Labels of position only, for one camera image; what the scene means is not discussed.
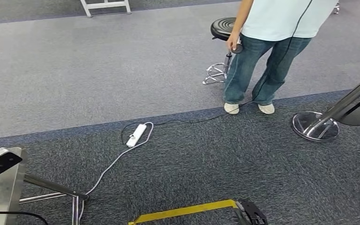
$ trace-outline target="gray carpet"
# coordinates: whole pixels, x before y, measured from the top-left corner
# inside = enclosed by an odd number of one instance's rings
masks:
[[[85,208],[84,225],[126,224],[138,215],[229,198],[250,198],[271,225],[360,224],[360,127],[341,127],[332,142],[316,143],[290,127],[296,112],[322,112],[345,92],[275,101],[276,113],[263,115],[247,105],[236,116],[198,124],[157,126],[150,142],[127,153],[102,180]],[[139,119],[201,120],[221,108]],[[0,138],[0,146],[29,153],[29,173],[86,191],[127,149],[120,130],[134,122]],[[127,129],[130,134],[133,128]],[[25,185],[23,196],[48,193]],[[70,224],[71,200],[21,205],[52,224]],[[155,225],[232,225],[232,213],[218,210],[165,219]],[[19,217],[20,225],[37,224]]]
[[[202,85],[206,67],[226,52],[209,26],[237,7],[1,23],[0,137],[222,106],[222,86]],[[341,10],[295,60],[277,98],[360,82],[360,0],[342,1]]]
[[[238,0],[129,0],[132,11],[204,5]],[[86,3],[101,3],[104,0],[86,0]],[[125,7],[91,9],[92,15],[124,13]],[[69,16],[86,16],[80,0],[0,0],[0,23],[41,20]]]

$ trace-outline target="yellow tape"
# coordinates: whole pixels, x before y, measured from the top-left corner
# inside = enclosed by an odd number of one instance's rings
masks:
[[[194,206],[189,206],[175,210],[167,210],[162,212],[155,212],[155,213],[141,215],[134,222],[129,222],[128,225],[135,225],[138,223],[144,223],[148,221],[170,218],[170,217],[184,216],[187,214],[193,214],[197,212],[217,210],[225,207],[238,208],[234,200],[228,199],[219,202],[211,202],[211,203],[194,205]]]

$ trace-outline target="person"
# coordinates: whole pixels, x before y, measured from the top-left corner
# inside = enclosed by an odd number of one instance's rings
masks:
[[[242,0],[226,44],[235,55],[224,88],[224,109],[237,114],[257,61],[269,49],[267,67],[252,91],[260,111],[272,114],[274,93],[285,83],[293,59],[306,48],[338,0]]]

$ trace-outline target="blue jeans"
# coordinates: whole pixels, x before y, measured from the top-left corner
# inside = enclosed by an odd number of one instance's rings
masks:
[[[252,91],[255,103],[269,105],[274,99],[275,91],[285,83],[285,77],[294,57],[303,51],[311,38],[293,37],[290,45],[291,38],[282,41],[263,41],[244,35],[241,35],[240,38],[243,51],[235,55],[232,60],[225,81],[224,101],[238,104],[243,100],[257,61],[272,48],[266,70]]]

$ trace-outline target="dark blue carpet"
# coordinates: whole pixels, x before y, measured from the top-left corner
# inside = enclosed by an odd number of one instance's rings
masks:
[[[198,124],[157,126],[150,142],[130,151],[90,195],[83,225],[125,225],[138,215],[230,198],[250,198],[271,225],[360,224],[360,127],[342,126],[331,142],[316,143],[290,127],[296,112],[323,112],[345,91],[280,99],[276,113],[255,105]],[[0,138],[29,153],[29,173],[79,191],[89,190],[124,150],[129,123],[203,120],[221,108]],[[132,133],[134,127],[125,131]],[[24,197],[49,191],[24,185]],[[52,224],[70,224],[71,199],[21,205]],[[218,210],[149,224],[234,224]],[[19,224],[37,224],[19,217]]]

